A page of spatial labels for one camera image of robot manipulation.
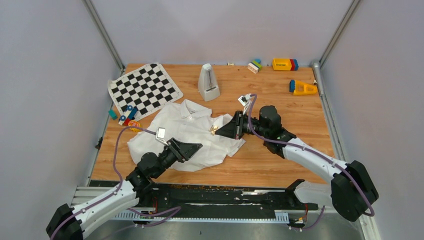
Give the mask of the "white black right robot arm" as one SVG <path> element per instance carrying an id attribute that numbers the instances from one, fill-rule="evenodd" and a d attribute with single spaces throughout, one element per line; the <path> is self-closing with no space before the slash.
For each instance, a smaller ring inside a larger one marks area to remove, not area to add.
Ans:
<path id="1" fill-rule="evenodd" d="M 215 134 L 235 140 L 245 134 L 255 135 L 271 153 L 309 169 L 325 181 L 302 180 L 285 195 L 290 208 L 298 209 L 304 203 L 328 206 L 351 222 L 362 215 L 375 215 L 372 204 L 379 199 L 379 193 L 366 167 L 357 160 L 348 163 L 307 145 L 282 126 L 275 106 L 262 107 L 258 118 L 238 110 Z"/>

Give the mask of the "grey metal corner pipe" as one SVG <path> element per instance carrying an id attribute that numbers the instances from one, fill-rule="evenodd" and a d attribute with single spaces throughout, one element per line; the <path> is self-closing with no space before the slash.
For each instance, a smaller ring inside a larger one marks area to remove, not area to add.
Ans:
<path id="1" fill-rule="evenodd" d="M 322 67 L 319 62 L 319 60 L 315 59 L 311 62 L 311 68 L 313 70 L 313 74 L 315 77 L 315 80 L 317 82 L 317 88 L 318 88 L 318 94 L 322 99 L 323 105 L 325 105 L 325 108 L 330 110 L 329 101 L 326 96 L 325 92 L 325 86 L 324 86 L 324 78 L 322 74 Z"/>

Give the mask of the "white button-up shirt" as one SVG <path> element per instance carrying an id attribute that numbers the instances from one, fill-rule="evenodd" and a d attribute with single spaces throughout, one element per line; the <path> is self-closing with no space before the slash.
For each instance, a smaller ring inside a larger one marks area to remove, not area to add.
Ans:
<path id="1" fill-rule="evenodd" d="M 175 138 L 184 143 L 202 144 L 202 148 L 188 161 L 175 162 L 171 167 L 177 171 L 196 172 L 223 163 L 233 157 L 245 144 L 244 139 L 231 139 L 212 134 L 211 127 L 222 127 L 229 123 L 229 114 L 213 118 L 212 110 L 185 99 L 182 103 L 166 104 L 154 117 L 149 131 L 165 128 L 166 140 Z"/>

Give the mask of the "gold leaf brooch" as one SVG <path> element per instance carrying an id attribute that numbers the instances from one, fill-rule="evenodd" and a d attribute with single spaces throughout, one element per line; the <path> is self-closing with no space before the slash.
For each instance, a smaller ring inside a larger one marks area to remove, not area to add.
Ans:
<path id="1" fill-rule="evenodd" d="M 212 125 L 210 128 L 209 128 L 209 132 L 210 132 L 210 134 L 212 135 L 212 136 L 214 136 L 215 134 L 216 134 L 216 131 L 219 129 L 219 126 L 216 126 L 216 125 Z"/>

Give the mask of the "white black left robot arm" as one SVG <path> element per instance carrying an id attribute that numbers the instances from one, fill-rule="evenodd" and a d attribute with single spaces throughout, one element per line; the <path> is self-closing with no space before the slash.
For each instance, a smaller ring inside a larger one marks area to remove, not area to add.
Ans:
<path id="1" fill-rule="evenodd" d="M 83 240 L 122 211 L 138 204 L 149 206 L 153 201 L 153 180 L 175 162 L 190 160 L 202 146 L 171 138 L 161 153 L 145 153 L 135 169 L 108 191 L 74 207 L 66 203 L 58 207 L 46 227 L 48 237 L 51 240 Z"/>

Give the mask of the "yellow blue triangular toy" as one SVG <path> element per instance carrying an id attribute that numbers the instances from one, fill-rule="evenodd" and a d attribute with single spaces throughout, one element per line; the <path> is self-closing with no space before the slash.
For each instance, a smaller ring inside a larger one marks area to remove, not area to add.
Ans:
<path id="1" fill-rule="evenodd" d="M 292 79 L 289 82 L 289 92 L 294 96 L 314 95 L 318 93 L 316 85 Z"/>

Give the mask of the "white metronome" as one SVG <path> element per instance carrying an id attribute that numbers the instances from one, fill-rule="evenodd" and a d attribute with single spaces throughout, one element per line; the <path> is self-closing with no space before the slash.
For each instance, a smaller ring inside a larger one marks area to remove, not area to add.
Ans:
<path id="1" fill-rule="evenodd" d="M 197 87 L 205 102 L 212 101 L 221 95 L 215 72 L 210 63 L 201 67 Z"/>

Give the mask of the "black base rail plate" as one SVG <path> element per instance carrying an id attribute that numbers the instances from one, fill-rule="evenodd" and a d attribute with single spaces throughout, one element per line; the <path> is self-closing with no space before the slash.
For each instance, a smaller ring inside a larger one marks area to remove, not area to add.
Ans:
<path id="1" fill-rule="evenodd" d="M 300 202 L 292 189 L 156 183 L 135 206 L 162 212 L 180 207 L 177 218 L 271 219 L 276 210 L 305 213 L 315 203 Z"/>

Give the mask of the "black white checkerboard mat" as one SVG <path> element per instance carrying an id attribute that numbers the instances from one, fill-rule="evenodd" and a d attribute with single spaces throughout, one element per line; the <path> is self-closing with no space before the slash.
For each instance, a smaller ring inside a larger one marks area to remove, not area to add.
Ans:
<path id="1" fill-rule="evenodd" d="M 107 85 L 109 95 L 122 115 L 127 106 L 138 110 L 134 118 L 141 120 L 165 104 L 181 99 L 184 94 L 160 63 L 139 67 Z"/>

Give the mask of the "yellow red blue block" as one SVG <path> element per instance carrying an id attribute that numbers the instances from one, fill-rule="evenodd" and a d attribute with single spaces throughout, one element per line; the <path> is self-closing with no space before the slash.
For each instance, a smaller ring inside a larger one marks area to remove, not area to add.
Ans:
<path id="1" fill-rule="evenodd" d="M 272 60 L 272 68 L 275 71 L 297 71 L 299 64 L 293 58 L 274 58 Z"/>

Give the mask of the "white green blue blocks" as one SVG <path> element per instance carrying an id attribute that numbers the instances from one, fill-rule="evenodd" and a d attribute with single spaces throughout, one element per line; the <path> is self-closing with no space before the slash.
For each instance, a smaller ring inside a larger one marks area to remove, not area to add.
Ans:
<path id="1" fill-rule="evenodd" d="M 263 66 L 261 65 L 261 60 L 259 58 L 252 60 L 247 65 L 247 69 L 253 72 L 254 74 L 257 74 L 262 69 L 262 67 Z"/>

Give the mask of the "blue red toy car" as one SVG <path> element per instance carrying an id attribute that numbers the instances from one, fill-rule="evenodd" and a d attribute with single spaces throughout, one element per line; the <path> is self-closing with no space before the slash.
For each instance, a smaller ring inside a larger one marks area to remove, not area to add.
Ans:
<path id="1" fill-rule="evenodd" d="M 135 117 L 138 109 L 136 106 L 128 105 L 123 115 L 120 116 L 118 124 L 121 126 L 127 126 L 131 120 Z"/>

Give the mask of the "teal small block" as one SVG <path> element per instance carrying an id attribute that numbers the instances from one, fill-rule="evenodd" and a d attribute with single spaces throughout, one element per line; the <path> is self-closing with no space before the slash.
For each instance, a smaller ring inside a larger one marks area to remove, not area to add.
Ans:
<path id="1" fill-rule="evenodd" d="M 109 116 L 110 116 L 110 118 L 111 118 L 112 120 L 116 120 L 116 119 L 118 119 L 118 116 L 117 116 L 117 114 L 115 113 L 115 111 L 114 111 L 114 110 L 110 109 L 110 110 L 108 111 L 108 114 L 109 114 Z"/>

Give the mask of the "yellow orange round toy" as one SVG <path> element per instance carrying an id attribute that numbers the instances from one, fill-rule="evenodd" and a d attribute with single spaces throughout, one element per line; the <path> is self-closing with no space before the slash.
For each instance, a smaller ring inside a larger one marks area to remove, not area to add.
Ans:
<path id="1" fill-rule="evenodd" d="M 141 130 L 141 124 L 139 122 L 135 121 L 135 120 L 130 120 L 128 122 L 127 126 L 130 127 L 130 130 L 135 132 L 135 133 L 142 131 Z"/>

